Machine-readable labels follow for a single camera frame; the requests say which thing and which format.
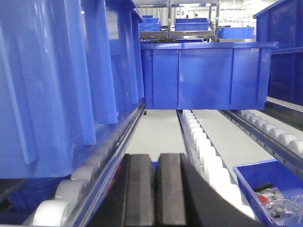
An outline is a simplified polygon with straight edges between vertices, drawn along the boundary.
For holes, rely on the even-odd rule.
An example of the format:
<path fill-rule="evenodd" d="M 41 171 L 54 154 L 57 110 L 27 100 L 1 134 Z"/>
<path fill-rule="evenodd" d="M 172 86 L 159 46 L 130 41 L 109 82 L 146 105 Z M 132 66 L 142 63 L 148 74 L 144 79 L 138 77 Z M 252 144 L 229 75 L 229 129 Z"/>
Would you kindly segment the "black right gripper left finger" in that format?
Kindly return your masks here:
<path fill-rule="evenodd" d="M 125 155 L 90 227 L 153 227 L 154 169 L 147 154 Z"/>

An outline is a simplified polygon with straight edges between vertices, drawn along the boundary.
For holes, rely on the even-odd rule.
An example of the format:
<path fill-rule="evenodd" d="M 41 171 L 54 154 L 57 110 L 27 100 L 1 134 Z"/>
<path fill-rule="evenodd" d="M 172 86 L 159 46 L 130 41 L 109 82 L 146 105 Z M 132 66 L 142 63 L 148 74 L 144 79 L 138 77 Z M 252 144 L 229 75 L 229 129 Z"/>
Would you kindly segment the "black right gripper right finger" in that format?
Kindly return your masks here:
<path fill-rule="evenodd" d="M 216 193 L 184 154 L 161 154 L 155 180 L 158 227 L 262 226 Z"/>

